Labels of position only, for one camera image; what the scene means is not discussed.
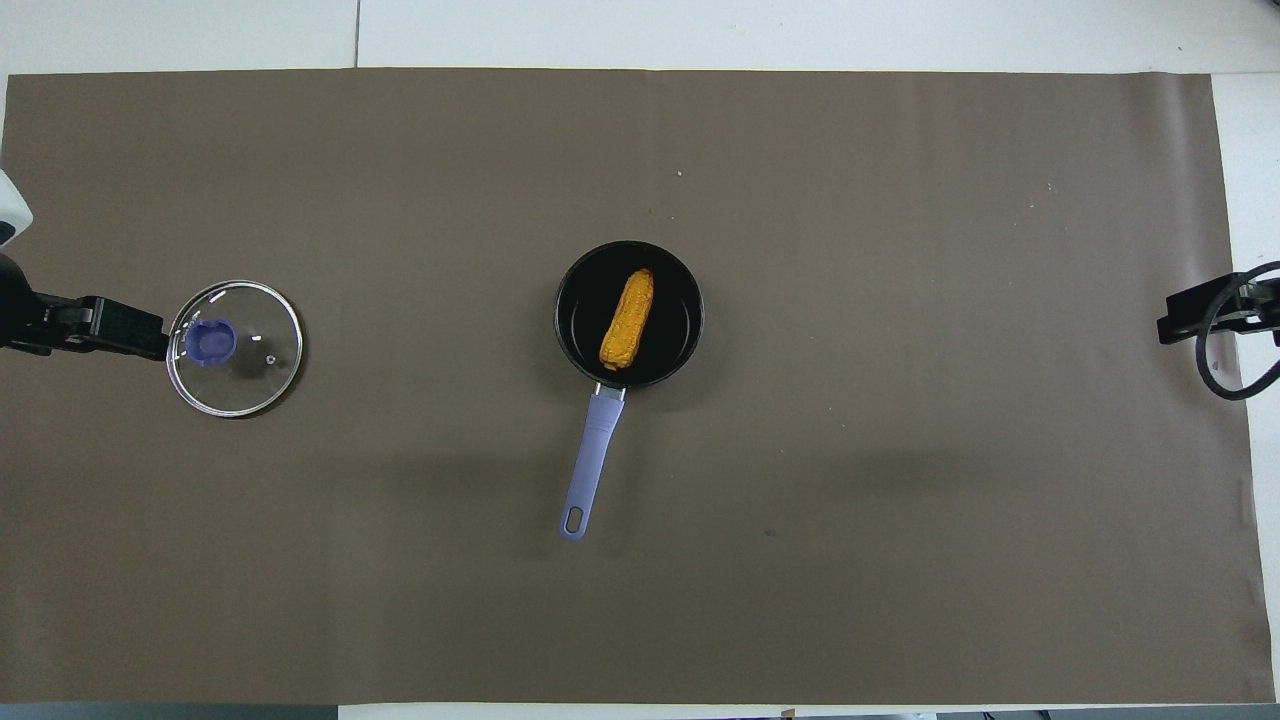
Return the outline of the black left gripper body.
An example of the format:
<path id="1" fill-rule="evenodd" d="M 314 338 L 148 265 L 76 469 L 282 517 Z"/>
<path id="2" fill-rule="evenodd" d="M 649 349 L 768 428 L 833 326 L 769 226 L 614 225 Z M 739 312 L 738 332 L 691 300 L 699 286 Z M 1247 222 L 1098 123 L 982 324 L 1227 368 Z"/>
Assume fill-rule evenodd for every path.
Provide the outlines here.
<path id="1" fill-rule="evenodd" d="M 33 291 L 24 272 L 1 256 L 1 346 L 49 356 L 54 351 L 88 354 L 99 350 L 90 338 L 95 301 L 65 299 Z"/>

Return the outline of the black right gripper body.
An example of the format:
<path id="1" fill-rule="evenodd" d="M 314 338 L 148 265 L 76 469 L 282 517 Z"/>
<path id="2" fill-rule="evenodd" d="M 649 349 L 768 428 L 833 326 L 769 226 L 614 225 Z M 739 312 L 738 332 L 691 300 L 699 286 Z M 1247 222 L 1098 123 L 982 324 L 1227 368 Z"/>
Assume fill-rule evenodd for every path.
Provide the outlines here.
<path id="1" fill-rule="evenodd" d="M 1279 279 L 1243 278 L 1238 288 L 1238 333 L 1268 333 L 1279 347 Z"/>

